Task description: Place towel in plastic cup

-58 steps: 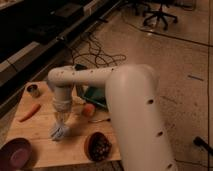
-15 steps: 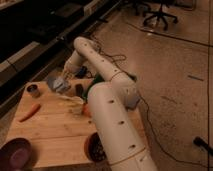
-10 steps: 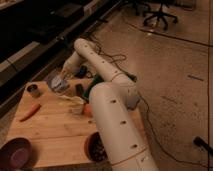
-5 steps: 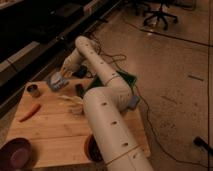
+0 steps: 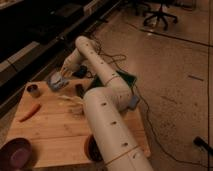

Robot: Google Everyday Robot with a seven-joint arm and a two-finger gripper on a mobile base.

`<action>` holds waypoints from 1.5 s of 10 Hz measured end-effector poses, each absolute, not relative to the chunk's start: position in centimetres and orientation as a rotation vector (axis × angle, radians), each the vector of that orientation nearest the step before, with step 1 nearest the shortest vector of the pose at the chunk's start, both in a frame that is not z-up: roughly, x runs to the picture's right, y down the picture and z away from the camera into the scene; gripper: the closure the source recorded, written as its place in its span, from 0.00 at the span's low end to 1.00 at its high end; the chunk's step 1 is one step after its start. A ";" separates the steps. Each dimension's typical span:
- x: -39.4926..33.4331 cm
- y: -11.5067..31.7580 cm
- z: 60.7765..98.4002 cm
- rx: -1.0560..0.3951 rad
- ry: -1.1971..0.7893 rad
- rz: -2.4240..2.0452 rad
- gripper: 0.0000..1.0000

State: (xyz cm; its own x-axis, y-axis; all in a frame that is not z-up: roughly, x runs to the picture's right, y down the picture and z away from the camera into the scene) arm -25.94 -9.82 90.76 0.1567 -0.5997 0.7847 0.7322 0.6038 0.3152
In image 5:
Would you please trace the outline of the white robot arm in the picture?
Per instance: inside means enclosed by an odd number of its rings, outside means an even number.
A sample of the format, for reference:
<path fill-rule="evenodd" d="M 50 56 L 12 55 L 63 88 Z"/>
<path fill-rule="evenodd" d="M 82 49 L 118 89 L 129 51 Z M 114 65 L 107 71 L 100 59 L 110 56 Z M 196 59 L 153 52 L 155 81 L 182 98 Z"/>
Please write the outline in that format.
<path fill-rule="evenodd" d="M 61 74 L 75 72 L 87 59 L 103 86 L 88 90 L 83 110 L 108 171 L 154 171 L 120 112 L 130 104 L 132 91 L 124 79 L 97 53 L 95 42 L 78 36 Z"/>

